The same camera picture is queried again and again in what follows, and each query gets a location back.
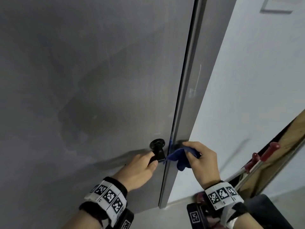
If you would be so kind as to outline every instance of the right hand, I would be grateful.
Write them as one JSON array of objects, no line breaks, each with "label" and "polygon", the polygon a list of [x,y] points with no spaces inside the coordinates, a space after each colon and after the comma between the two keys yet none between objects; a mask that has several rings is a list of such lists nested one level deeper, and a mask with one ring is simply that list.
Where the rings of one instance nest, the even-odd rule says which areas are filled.
[{"label": "right hand", "polygon": [[197,159],[190,152],[185,151],[194,176],[201,187],[206,189],[219,182],[220,176],[217,165],[217,154],[198,141],[187,141],[182,144],[197,150],[201,154],[201,157]]}]

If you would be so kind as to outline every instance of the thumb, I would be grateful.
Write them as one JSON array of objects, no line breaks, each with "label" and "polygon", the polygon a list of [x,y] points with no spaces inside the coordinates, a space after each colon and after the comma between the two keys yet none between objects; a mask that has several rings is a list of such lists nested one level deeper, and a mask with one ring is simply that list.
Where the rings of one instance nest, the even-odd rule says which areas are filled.
[{"label": "thumb", "polygon": [[158,161],[155,160],[147,166],[147,169],[149,169],[151,173],[153,173],[156,170],[157,166],[158,166]]},{"label": "thumb", "polygon": [[190,165],[192,165],[197,160],[197,158],[195,158],[194,155],[188,151],[185,151],[185,155],[189,160]]}]

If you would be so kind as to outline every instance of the forearm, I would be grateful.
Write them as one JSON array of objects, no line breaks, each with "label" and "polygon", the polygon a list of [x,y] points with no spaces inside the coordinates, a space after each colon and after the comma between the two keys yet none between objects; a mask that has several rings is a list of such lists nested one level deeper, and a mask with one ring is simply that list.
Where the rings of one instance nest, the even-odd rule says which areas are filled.
[{"label": "forearm", "polygon": [[62,229],[101,229],[101,224],[87,212],[80,210]]},{"label": "forearm", "polygon": [[249,214],[243,214],[235,221],[233,229],[262,229],[262,226]]}]

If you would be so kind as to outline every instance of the red handle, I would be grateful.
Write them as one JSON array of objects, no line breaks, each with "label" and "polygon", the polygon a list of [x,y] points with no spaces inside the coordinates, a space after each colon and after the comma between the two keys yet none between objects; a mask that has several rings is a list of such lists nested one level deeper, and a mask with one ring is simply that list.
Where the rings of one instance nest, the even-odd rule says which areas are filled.
[{"label": "red handle", "polygon": [[280,148],[280,144],[277,142],[271,142],[269,148],[264,152],[264,154],[261,156],[261,161],[265,162],[267,159]]},{"label": "red handle", "polygon": [[247,163],[244,168],[247,173],[250,173],[252,167],[260,160],[260,156],[257,153],[252,154],[252,159],[249,163]]}]

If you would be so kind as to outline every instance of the left hand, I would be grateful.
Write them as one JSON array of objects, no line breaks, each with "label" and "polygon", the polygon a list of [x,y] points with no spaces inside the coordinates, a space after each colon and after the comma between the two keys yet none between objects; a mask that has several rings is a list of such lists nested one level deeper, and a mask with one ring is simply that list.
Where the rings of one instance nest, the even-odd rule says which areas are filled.
[{"label": "left hand", "polygon": [[152,177],[157,168],[158,161],[153,161],[148,165],[154,155],[153,152],[135,155],[129,164],[112,177],[122,183],[128,192],[140,188]]}]

